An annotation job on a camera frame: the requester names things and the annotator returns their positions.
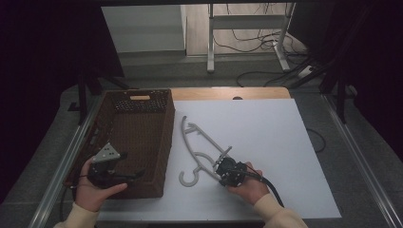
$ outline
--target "white wall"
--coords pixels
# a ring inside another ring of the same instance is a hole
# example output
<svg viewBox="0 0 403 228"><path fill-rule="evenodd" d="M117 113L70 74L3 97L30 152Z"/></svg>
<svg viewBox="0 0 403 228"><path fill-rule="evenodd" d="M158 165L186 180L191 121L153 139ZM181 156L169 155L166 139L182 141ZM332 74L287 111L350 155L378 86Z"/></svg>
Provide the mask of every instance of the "white wall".
<svg viewBox="0 0 403 228"><path fill-rule="evenodd" d="M184 50L181 6L103 7L118 52Z"/></svg>

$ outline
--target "metal rail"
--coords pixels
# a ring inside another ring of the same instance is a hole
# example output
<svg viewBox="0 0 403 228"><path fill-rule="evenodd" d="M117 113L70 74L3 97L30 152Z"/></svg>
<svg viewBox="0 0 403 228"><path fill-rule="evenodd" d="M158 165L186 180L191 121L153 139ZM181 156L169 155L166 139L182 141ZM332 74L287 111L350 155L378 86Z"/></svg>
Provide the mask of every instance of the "metal rail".
<svg viewBox="0 0 403 228"><path fill-rule="evenodd" d="M390 227L393 228L403 228L402 221L399 215L396 213L391 200L388 197L385 189L382 187L381 183L377 179L372 170L371 166L368 164L367 160L358 144L355 141L353 134L351 133L347 124L344 124L337 116L336 105L333 102L331 95L323 95L323 100L328 107L328 110L336 124L338 131L340 132L341 138L346 143L350 153L352 154L362 177L368 185L371 193L374 196L376 204L379 206L385 220L388 222Z"/></svg>
<svg viewBox="0 0 403 228"><path fill-rule="evenodd" d="M83 141L84 136L86 134L86 130L89 127L91 120L94 116L94 110L97 106L96 104L99 103L100 100L101 99L97 97L96 101L90 102L89 113L84 122L77 127L77 130L74 133L73 139L69 144L65 155L60 161L49 183L47 191L45 192L41 202L36 208L36 212L33 214L32 220L30 221L29 224L29 228L40 228L46 225L48 216L62 188L63 178L66 176L69 168L71 167L74 161L74 158L76 157L80 144Z"/></svg>

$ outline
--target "dark background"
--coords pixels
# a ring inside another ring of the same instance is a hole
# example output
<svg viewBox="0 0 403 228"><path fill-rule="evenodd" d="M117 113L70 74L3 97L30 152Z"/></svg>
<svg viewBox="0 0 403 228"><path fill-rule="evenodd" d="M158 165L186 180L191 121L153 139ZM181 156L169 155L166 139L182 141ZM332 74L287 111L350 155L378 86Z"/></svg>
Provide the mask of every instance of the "dark background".
<svg viewBox="0 0 403 228"><path fill-rule="evenodd" d="M100 8L23 0L0 4L3 201L47 133L61 93L77 84L80 73L97 77L91 67L112 76L123 72ZM323 46L350 23L352 17L345 15L354 15L353 8L337 5L330 12ZM358 91L356 106L401 160L402 11L402 1L378 2L342 64ZM318 60L325 62L333 51Z"/></svg>

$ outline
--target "brown wicker basket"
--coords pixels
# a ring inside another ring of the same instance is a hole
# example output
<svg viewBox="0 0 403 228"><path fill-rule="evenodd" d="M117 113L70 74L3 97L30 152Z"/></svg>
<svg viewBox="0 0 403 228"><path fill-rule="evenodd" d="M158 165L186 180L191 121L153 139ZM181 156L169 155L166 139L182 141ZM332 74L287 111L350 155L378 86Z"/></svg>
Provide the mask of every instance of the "brown wicker basket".
<svg viewBox="0 0 403 228"><path fill-rule="evenodd" d="M116 173L144 175L112 199L160 198L172 144L175 107L169 89L107 91L65 179L71 186L84 162L106 143L127 152Z"/></svg>

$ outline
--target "hand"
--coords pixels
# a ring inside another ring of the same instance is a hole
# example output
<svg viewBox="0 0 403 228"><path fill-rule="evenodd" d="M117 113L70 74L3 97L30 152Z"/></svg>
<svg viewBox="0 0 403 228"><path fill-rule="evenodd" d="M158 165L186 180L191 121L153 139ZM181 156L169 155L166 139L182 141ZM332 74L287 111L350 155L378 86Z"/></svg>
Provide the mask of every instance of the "hand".
<svg viewBox="0 0 403 228"><path fill-rule="evenodd" d="M121 183L107 189L95 187L86 177L89 167L91 166L91 161L92 158L87 160L81 169L81 178L77 185L75 203L88 211L97 212L100 210L106 198L125 190L127 183Z"/></svg>
<svg viewBox="0 0 403 228"><path fill-rule="evenodd" d="M253 168L251 162L247 162L246 165ZM256 170L259 175L262 176L261 170ZM255 205L255 203L260 200L264 195L270 193L269 188L266 184L255 180L251 177L246 176L243 183L238 187L227 187L228 191L234 194L239 195L246 202Z"/></svg>

